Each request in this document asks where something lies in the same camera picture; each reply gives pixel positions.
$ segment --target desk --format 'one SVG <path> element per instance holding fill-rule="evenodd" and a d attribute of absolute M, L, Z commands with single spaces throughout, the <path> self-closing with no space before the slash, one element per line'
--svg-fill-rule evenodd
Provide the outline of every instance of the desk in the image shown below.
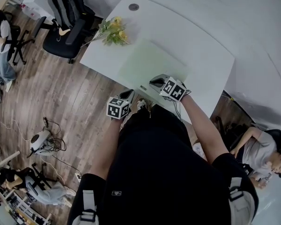
<path fill-rule="evenodd" d="M 132 3 L 138 4 L 139 10 L 130 11 L 128 6 Z M 104 46 L 100 40 L 91 42 L 80 63 L 146 97 L 144 91 L 121 77 L 119 71 L 136 44 L 143 39 L 149 40 L 188 69 L 184 83 L 192 91 L 196 103 L 210 117 L 227 82 L 234 57 L 195 24 L 152 1 L 121 0 L 107 20 L 115 16 L 123 18 L 131 44 Z M 172 103 L 160 105 L 175 111 Z M 190 122 L 183 106 L 181 117 Z"/>

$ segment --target sneaker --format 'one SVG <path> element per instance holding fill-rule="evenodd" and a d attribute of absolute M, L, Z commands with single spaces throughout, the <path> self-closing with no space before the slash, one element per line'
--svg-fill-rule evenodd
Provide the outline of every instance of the sneaker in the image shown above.
<path fill-rule="evenodd" d="M 71 202 L 70 202 L 66 197 L 62 197 L 62 198 L 61 198 L 61 202 L 62 202 L 63 205 L 66 205 L 66 206 L 68 206 L 69 208 L 72 207 Z"/>
<path fill-rule="evenodd" d="M 13 84 L 13 80 L 10 80 L 8 83 L 6 83 L 5 92 L 8 92 L 10 90 L 12 84 Z"/>
<path fill-rule="evenodd" d="M 147 103 L 146 103 L 145 99 L 143 99 L 143 98 L 141 98 L 140 100 L 137 101 L 137 110 L 139 111 L 142 108 L 147 109 Z"/>
<path fill-rule="evenodd" d="M 76 196 L 76 192 L 66 186 L 64 186 L 64 188 L 66 189 L 66 193 L 67 195 L 71 195 L 71 196 Z"/>

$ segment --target wooden floor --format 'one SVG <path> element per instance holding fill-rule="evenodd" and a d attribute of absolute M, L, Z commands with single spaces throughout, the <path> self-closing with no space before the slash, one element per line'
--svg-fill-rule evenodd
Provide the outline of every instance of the wooden floor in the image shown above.
<path fill-rule="evenodd" d="M 36 23 L 20 13 L 15 18 L 14 24 L 19 25 L 23 32 L 25 29 L 32 31 Z M 45 52 L 42 49 L 45 35 L 45 31 L 40 32 L 36 42 L 24 48 L 27 64 L 24 66 L 19 63 L 15 67 L 16 81 L 9 93 L 3 91 L 0 121 L 8 127 L 11 120 L 18 121 L 25 139 L 30 139 L 42 130 L 44 116 L 59 123 L 61 126 L 59 135 L 66 142 L 67 150 L 58 152 L 56 156 L 82 173 L 87 173 L 92 165 L 94 150 L 102 141 L 110 123 L 110 118 L 105 116 L 107 99 L 119 94 L 124 87 L 79 63 L 86 47 L 81 49 L 72 65 L 67 64 L 67 59 Z M 234 102 L 226 97 L 221 97 L 212 119 L 217 115 L 222 117 L 224 125 L 231 121 L 246 124 L 251 122 Z M 190 139 L 194 142 L 196 137 L 192 126 L 188 124 L 187 127 Z M 58 131 L 56 125 L 50 124 L 49 128 L 53 133 Z M 34 162 L 40 168 L 42 164 L 39 155 L 26 158 L 30 153 L 30 143 L 21 138 L 16 123 L 12 124 L 10 130 L 0 124 L 0 146 L 3 157 L 17 150 L 21 152 L 21 155 L 11 162 L 14 169 L 23 169 Z M 43 159 L 54 165 L 65 180 L 66 186 L 74 190 L 78 188 L 78 181 L 74 176 L 75 169 L 53 157 Z M 46 167 L 45 175 L 57 178 L 50 166 Z M 68 207 L 44 206 L 37 202 L 33 204 L 33 208 L 44 217 L 52 213 L 52 219 L 56 224 L 66 224 Z"/>

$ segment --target yellow flower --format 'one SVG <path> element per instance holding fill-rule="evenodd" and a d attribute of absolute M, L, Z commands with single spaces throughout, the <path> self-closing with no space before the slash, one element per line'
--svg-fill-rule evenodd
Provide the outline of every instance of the yellow flower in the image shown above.
<path fill-rule="evenodd" d="M 115 17 L 114 22 L 120 25 L 122 23 L 122 18 L 121 17 Z"/>
<path fill-rule="evenodd" d="M 125 40 L 125 41 L 126 41 L 127 38 L 128 38 L 128 36 L 125 34 L 124 31 L 119 32 L 118 35 L 120 36 L 121 39 L 123 39 L 123 40 Z"/>

